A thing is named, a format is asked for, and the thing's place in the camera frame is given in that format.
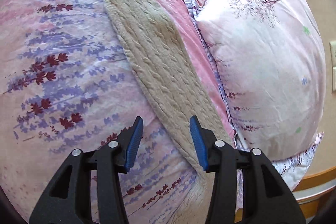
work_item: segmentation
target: black clip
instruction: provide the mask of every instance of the black clip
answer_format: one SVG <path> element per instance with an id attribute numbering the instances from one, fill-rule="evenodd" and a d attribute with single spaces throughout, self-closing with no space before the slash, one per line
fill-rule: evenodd
<path id="1" fill-rule="evenodd" d="M 121 131 L 116 141 L 96 151 L 75 149 L 55 173 L 38 200 L 29 224 L 93 224 L 91 171 L 97 170 L 97 199 L 101 224 L 127 224 L 118 173 L 133 167 L 143 132 L 143 120 Z"/>
<path id="2" fill-rule="evenodd" d="M 233 224 L 236 209 L 236 171 L 243 170 L 243 220 L 239 224 L 304 224 L 305 217 L 290 189 L 259 148 L 234 149 L 190 119 L 200 165 L 216 172 L 206 224 Z"/>

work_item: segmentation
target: silver pin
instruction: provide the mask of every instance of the silver pin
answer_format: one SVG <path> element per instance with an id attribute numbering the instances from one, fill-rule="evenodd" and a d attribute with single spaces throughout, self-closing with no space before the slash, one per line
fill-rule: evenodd
<path id="1" fill-rule="evenodd" d="M 225 145 L 225 142 L 222 140 L 215 141 L 215 146 L 217 147 L 223 147 Z"/>
<path id="2" fill-rule="evenodd" d="M 252 150 L 252 153 L 255 154 L 256 156 L 259 156 L 259 155 L 261 155 L 261 150 L 259 148 L 254 148 Z"/>
<path id="3" fill-rule="evenodd" d="M 109 147 L 110 148 L 115 148 L 117 146 L 118 146 L 118 142 L 117 141 L 111 141 L 111 142 L 109 142 Z"/>
<path id="4" fill-rule="evenodd" d="M 79 150 L 79 149 L 74 149 L 74 150 L 72 150 L 72 153 L 71 153 L 71 154 L 72 154 L 73 156 L 77 157 L 77 156 L 79 156 L 81 153 L 82 153 L 81 150 Z"/>

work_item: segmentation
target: white switch plate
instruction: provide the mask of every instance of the white switch plate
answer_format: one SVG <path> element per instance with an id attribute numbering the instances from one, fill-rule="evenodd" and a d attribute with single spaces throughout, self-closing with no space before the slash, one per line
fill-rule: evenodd
<path id="1" fill-rule="evenodd" d="M 336 67 L 333 67 L 333 92 L 336 91 Z"/>
<path id="2" fill-rule="evenodd" d="M 330 51 L 331 51 L 331 64 L 333 67 L 336 67 L 336 41 L 330 42 Z"/>

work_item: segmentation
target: cable knit pattern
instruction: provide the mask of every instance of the cable knit pattern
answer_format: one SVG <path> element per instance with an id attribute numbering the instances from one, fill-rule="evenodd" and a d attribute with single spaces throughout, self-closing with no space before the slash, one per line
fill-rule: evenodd
<path id="1" fill-rule="evenodd" d="M 104 0 L 135 77 L 155 114 L 182 156 L 198 172 L 198 181 L 175 213 L 173 223 L 202 223 L 214 176 L 200 167 L 189 119 L 232 145 L 216 109 L 202 87 L 179 32 L 155 0 Z"/>

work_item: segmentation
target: blue gripper pad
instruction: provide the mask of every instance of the blue gripper pad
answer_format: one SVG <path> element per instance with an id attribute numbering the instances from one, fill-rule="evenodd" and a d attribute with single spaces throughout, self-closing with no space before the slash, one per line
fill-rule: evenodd
<path id="1" fill-rule="evenodd" d="M 142 132 L 143 132 L 143 120 L 142 118 L 140 118 L 138 123 L 135 125 L 134 133 L 131 137 L 131 140 L 126 150 L 126 161 L 125 161 L 124 166 L 127 172 L 129 172 L 129 170 L 134 165 L 135 158 L 137 156 L 138 148 L 139 148 L 141 137 L 142 137 Z"/>
<path id="2" fill-rule="evenodd" d="M 189 128 L 199 164 L 203 167 L 203 170 L 206 171 L 209 168 L 208 149 L 204 144 L 202 128 L 196 116 L 190 118 Z"/>

